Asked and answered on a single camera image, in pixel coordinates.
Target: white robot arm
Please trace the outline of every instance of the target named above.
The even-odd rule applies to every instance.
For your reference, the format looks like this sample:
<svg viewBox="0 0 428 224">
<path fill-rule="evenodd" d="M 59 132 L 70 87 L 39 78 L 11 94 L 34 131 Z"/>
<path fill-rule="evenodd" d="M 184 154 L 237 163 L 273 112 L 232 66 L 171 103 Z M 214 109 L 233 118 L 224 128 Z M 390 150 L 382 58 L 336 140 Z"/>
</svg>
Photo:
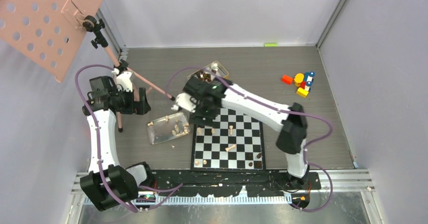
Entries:
<svg viewBox="0 0 428 224">
<path fill-rule="evenodd" d="M 216 126 L 215 119 L 219 107 L 229 108 L 249 115 L 279 132 L 277 147 L 285 152 L 288 174 L 302 185 L 308 173 L 308 165 L 303 159 L 306 144 L 307 122 L 304 116 L 288 114 L 288 111 L 303 112 L 303 107 L 279 104 L 254 95 L 237 84 L 227 81 L 229 88 L 220 81 L 203 82 L 192 77 L 183 91 L 177 95 L 172 109 L 183 108 L 190 112 L 190 123 Z"/>
<path fill-rule="evenodd" d="M 98 129 L 89 110 L 85 106 L 82 108 L 91 131 L 91 160 L 89 174 L 81 178 L 80 186 L 100 211 L 118 205 L 106 191 L 100 171 L 103 172 L 110 189 L 124 202 L 137 198 L 140 184 L 152 181 L 148 176 L 150 168 L 145 162 L 124 169 L 119 164 L 116 152 L 116 113 L 144 115 L 150 111 L 144 88 L 139 89 L 139 101 L 134 101 L 132 72 L 126 68 L 127 63 L 121 62 L 121 66 L 114 69 L 117 83 L 108 76 L 89 80 L 92 91 L 88 93 L 87 103 L 97 120 Z M 98 165 L 99 155 L 102 160 L 101 167 Z"/>
</svg>

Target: wire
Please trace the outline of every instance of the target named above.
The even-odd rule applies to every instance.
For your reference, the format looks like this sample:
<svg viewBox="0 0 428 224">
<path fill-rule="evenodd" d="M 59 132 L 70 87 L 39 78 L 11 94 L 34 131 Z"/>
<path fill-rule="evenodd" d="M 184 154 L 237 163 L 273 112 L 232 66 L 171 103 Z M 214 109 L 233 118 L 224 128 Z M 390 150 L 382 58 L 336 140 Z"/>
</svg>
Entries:
<svg viewBox="0 0 428 224">
<path fill-rule="evenodd" d="M 183 184 L 178 185 L 177 187 L 171 188 L 171 189 L 167 189 L 167 190 L 159 190 L 159 189 L 155 189 L 155 188 L 151 188 L 148 186 L 144 186 L 144 185 L 140 185 L 138 186 L 141 189 L 145 189 L 145 190 L 151 190 L 151 191 L 156 191 L 156 192 L 171 192 L 171 191 L 175 191 L 177 190 L 179 187 L 181 187 Z"/>
<path fill-rule="evenodd" d="M 277 186 L 278 186 L 278 187 L 280 187 L 280 189 L 281 189 L 281 190 L 283 190 L 283 191 L 285 191 L 285 192 L 287 192 L 287 193 L 291 193 L 291 194 L 293 194 L 293 193 L 296 193 L 296 192 L 298 192 L 298 191 L 299 191 L 299 189 L 297 189 L 297 190 L 295 190 L 295 191 L 289 191 L 289 190 L 286 190 L 286 189 L 282 188 L 282 186 L 280 186 L 280 184 L 278 184 L 278 182 L 274 181 L 274 183 L 275 183 L 275 184 L 277 184 Z"/>
<path fill-rule="evenodd" d="M 126 204 L 123 200 L 121 200 L 121 199 L 120 199 L 120 198 L 119 198 L 119 197 L 118 197 L 118 196 L 117 196 L 117 195 L 112 191 L 112 189 L 110 188 L 110 186 L 109 186 L 109 184 L 107 183 L 107 180 L 105 179 L 105 176 L 104 176 L 104 171 L 103 171 L 103 169 L 102 169 L 102 159 L 101 159 L 101 140 L 100 140 L 100 133 L 99 133 L 99 124 L 98 124 L 98 121 L 97 121 L 97 119 L 96 119 L 95 113 L 92 111 L 92 109 L 91 109 L 91 107 L 89 106 L 88 102 L 86 102 L 86 100 L 85 100 L 85 96 L 83 96 L 82 90 L 80 89 L 80 86 L 79 86 L 79 75 L 80 75 L 80 73 L 81 73 L 82 71 L 86 70 L 86 69 L 94 68 L 94 67 L 106 68 L 106 69 L 109 69 L 109 70 L 111 70 L 111 71 L 113 70 L 113 68 L 108 67 L 108 66 L 105 66 L 105 65 L 101 65 L 101 64 L 87 65 L 87 66 L 84 66 L 84 67 L 82 67 L 81 69 L 79 69 L 79 71 L 77 71 L 76 76 L 74 77 L 74 83 L 76 84 L 76 89 L 77 89 L 77 92 L 78 92 L 78 94 L 79 94 L 80 98 L 82 99 L 83 103 L 85 104 L 86 108 L 88 109 L 88 111 L 89 111 L 90 115 L 92 116 L 92 119 L 94 120 L 94 123 L 95 123 L 96 147 L 97 147 L 97 159 L 98 159 L 98 160 L 97 160 L 97 163 L 98 163 L 99 175 L 100 175 L 100 177 L 101 177 L 101 181 L 102 181 L 102 183 L 104 184 L 104 187 L 105 187 L 105 189 L 107 190 L 108 194 L 109 194 L 109 195 L 111 195 L 111 197 L 113 197 L 113 199 L 114 199 L 115 201 L 117 201 L 119 204 L 121 204 L 121 205 L 123 205 L 124 207 L 126 207 L 126 208 L 127 208 L 128 210 L 130 210 L 131 212 L 133 212 L 133 213 L 138 213 L 138 208 L 137 208 L 134 204 L 132 204 L 132 203 Z M 180 184 L 180 185 L 178 185 L 177 187 L 172 188 L 171 190 L 173 190 L 173 191 L 175 192 L 175 191 L 177 191 L 177 190 L 178 190 L 178 188 L 180 188 L 182 185 L 183 185 L 183 184 Z M 171 191 L 171 190 L 158 190 L 158 189 L 153 189 L 153 190 L 158 191 L 158 192 L 168 192 L 168 191 Z"/>
<path fill-rule="evenodd" d="M 175 74 L 174 74 L 174 75 L 169 79 L 169 81 L 168 81 L 168 83 L 167 83 L 167 86 L 166 86 L 166 88 L 165 88 L 165 96 L 168 96 L 167 89 L 168 89 L 168 85 L 169 85 L 169 83 L 172 81 L 172 79 L 173 79 L 177 74 L 179 74 L 180 72 L 182 72 L 182 71 L 184 71 L 184 70 L 194 69 L 194 68 L 197 68 L 197 67 L 185 67 L 185 68 L 183 68 L 183 69 L 179 70 L 178 72 L 176 72 L 176 73 L 175 73 Z M 233 91 L 234 93 L 236 93 L 236 94 L 238 94 L 238 95 L 242 96 L 244 99 L 251 100 L 251 101 L 253 101 L 253 102 L 255 102 L 255 103 L 257 103 L 257 104 L 259 104 L 259 105 L 261 105 L 261 106 L 264 106 L 264 107 L 266 107 L 266 108 L 269 108 L 269 109 L 275 110 L 275 111 L 280 112 L 280 113 L 285 113 L 285 114 L 291 114 L 291 115 L 298 115 L 298 116 L 305 116 L 305 117 L 315 118 L 315 119 L 318 119 L 318 120 L 321 120 L 321 121 L 325 122 L 325 123 L 329 126 L 329 131 L 328 131 L 326 134 L 324 134 L 324 135 L 322 135 L 322 136 L 320 136 L 320 137 L 318 137 L 318 138 L 312 139 L 311 141 L 307 142 L 307 143 L 303 146 L 303 162 L 304 162 L 305 164 L 307 164 L 307 165 L 314 166 L 314 167 L 317 167 L 317 168 L 319 168 L 320 170 L 322 170 L 322 171 L 327 175 L 327 178 L 329 179 L 329 182 L 330 182 L 330 195 L 329 195 L 329 197 L 328 197 L 328 199 L 327 199 L 326 203 L 325 203 L 322 207 L 320 207 L 320 208 L 316 208 L 316 209 L 303 209 L 303 211 L 306 211 L 306 212 L 314 212 L 314 211 L 318 211 L 318 210 L 322 210 L 322 209 L 324 209 L 324 208 L 325 208 L 325 207 L 330 203 L 331 198 L 332 198 L 332 196 L 333 196 L 333 181 L 332 181 L 332 179 L 331 179 L 331 177 L 330 177 L 329 173 L 327 173 L 327 171 L 326 171 L 324 168 L 322 168 L 321 166 L 319 166 L 319 165 L 317 165 L 317 164 L 315 164 L 315 163 L 311 163 L 311 162 L 308 162 L 308 161 L 307 161 L 307 159 L 306 159 L 306 150 L 307 150 L 308 146 L 310 146 L 310 145 L 311 145 L 311 144 L 313 144 L 314 142 L 321 141 L 321 140 L 323 140 L 323 139 L 328 138 L 328 137 L 331 135 L 331 133 L 333 132 L 333 124 L 332 124 L 330 121 L 328 121 L 328 120 L 326 120 L 326 119 L 324 119 L 324 118 L 322 118 L 322 117 L 316 116 L 316 115 L 307 114 L 307 113 L 302 113 L 302 112 L 296 112 L 296 111 L 291 111 L 291 110 L 285 110 L 285 109 L 278 109 L 277 107 L 271 106 L 271 105 L 269 105 L 269 104 L 266 104 L 266 103 L 264 103 L 264 102 L 261 102 L 261 101 L 259 101 L 259 100 L 255 99 L 255 98 L 252 98 L 252 97 L 250 97 L 250 96 L 247 96 L 247 95 L 245 95 L 245 94 L 244 94 L 244 93 L 242 93 L 242 92 L 239 92 L 238 90 L 236 90 L 236 89 L 232 88 L 232 87 L 231 87 L 231 86 L 226 82 L 226 80 L 224 80 L 222 77 L 217 76 L 217 75 L 214 75 L 214 76 L 215 76 L 215 77 L 216 77 L 216 79 L 217 79 L 217 80 L 219 80 L 219 81 L 220 81 L 224 86 L 226 86 L 228 89 L 230 89 L 230 90 L 231 90 L 231 91 Z"/>
</svg>

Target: fallen chess piece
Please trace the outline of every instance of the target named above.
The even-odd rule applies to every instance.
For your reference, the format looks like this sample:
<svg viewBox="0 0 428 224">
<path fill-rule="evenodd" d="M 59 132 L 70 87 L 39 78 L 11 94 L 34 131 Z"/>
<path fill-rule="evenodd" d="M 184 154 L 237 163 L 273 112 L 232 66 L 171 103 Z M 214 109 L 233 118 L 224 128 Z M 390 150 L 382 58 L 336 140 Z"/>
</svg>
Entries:
<svg viewBox="0 0 428 224">
<path fill-rule="evenodd" d="M 236 144 L 233 144 L 230 147 L 225 148 L 226 152 L 229 152 L 231 149 L 234 149 L 236 147 Z"/>
</svg>

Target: gray wall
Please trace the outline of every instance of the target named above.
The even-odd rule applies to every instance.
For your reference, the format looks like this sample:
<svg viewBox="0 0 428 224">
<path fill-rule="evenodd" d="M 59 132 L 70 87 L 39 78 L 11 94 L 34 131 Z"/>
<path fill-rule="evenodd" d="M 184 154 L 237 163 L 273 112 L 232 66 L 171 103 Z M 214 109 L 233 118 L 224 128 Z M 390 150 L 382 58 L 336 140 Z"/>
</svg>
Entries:
<svg viewBox="0 0 428 224">
<path fill-rule="evenodd" d="M 339 0 L 105 0 L 128 47 L 314 45 Z"/>
<path fill-rule="evenodd" d="M 77 171 L 86 171 L 90 133 L 74 75 L 84 65 L 112 66 L 86 35 L 67 76 L 47 71 L 0 39 L 0 223 L 59 224 Z M 89 69 L 81 85 L 106 70 Z"/>
<path fill-rule="evenodd" d="M 426 223 L 428 0 L 350 0 L 321 52 L 389 223 Z"/>
</svg>

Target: gray floor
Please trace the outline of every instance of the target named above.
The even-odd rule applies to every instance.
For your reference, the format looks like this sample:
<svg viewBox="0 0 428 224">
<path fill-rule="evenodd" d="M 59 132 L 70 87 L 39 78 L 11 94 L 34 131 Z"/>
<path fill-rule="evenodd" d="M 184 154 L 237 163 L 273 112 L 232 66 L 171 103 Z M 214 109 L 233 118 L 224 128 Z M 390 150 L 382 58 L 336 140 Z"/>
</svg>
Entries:
<svg viewBox="0 0 428 224">
<path fill-rule="evenodd" d="M 310 114 L 322 116 L 334 125 L 331 137 L 309 147 L 308 160 L 325 168 L 353 168 L 347 140 L 337 113 L 327 77 L 315 47 L 228 47 L 228 48 L 162 48 L 130 49 L 127 61 L 130 68 L 161 88 L 178 70 L 187 66 L 203 67 L 219 61 L 230 73 L 230 80 L 246 90 L 269 100 L 303 105 Z M 281 82 L 283 74 L 315 71 L 312 91 L 307 98 L 296 94 L 296 87 Z M 177 95 L 194 71 L 185 71 L 172 81 L 169 93 Z M 134 80 L 137 87 L 147 87 Z M 124 116 L 123 133 L 116 133 L 116 145 L 122 166 L 145 161 L 152 169 L 190 168 L 192 139 L 190 135 L 151 145 L 146 124 L 170 115 L 170 101 L 157 91 L 148 95 L 152 110 L 144 116 Z M 325 123 L 308 119 L 308 139 L 327 132 Z M 264 128 L 266 164 L 270 169 L 286 168 L 284 153 L 275 146 L 278 134 Z"/>
</svg>

